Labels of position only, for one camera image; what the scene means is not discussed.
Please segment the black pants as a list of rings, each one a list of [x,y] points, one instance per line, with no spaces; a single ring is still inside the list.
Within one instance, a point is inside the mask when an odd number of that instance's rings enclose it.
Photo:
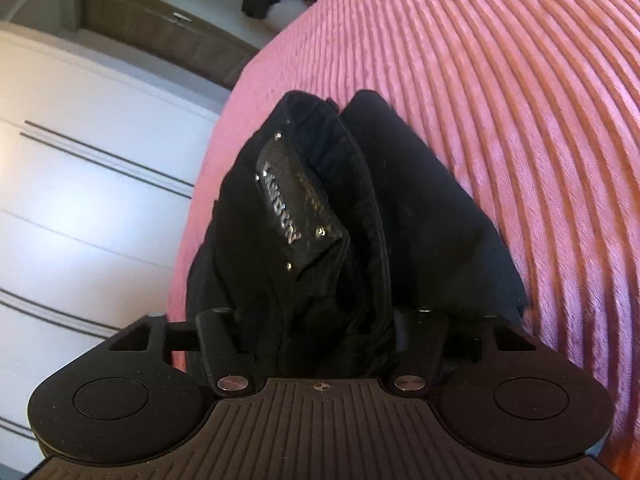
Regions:
[[[526,304],[488,215],[370,90],[280,99],[222,180],[186,292],[255,382],[367,377],[421,310],[518,322]]]

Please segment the white wardrobe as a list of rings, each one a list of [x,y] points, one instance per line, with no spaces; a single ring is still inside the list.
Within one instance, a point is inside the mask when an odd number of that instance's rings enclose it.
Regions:
[[[1,26],[1,466],[42,459],[35,388],[166,308],[224,102],[81,44]]]

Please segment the pink ribbed bedspread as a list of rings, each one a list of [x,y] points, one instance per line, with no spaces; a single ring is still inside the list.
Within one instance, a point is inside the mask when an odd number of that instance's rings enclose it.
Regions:
[[[242,71],[210,137],[168,296],[222,178],[280,97],[384,96],[498,226],[527,326],[615,405],[604,462],[639,474],[639,0],[319,0]]]

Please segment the brown wooden door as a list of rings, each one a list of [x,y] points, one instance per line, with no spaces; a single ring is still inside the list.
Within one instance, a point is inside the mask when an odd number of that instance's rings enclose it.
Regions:
[[[226,89],[258,49],[160,0],[81,0],[81,25]]]

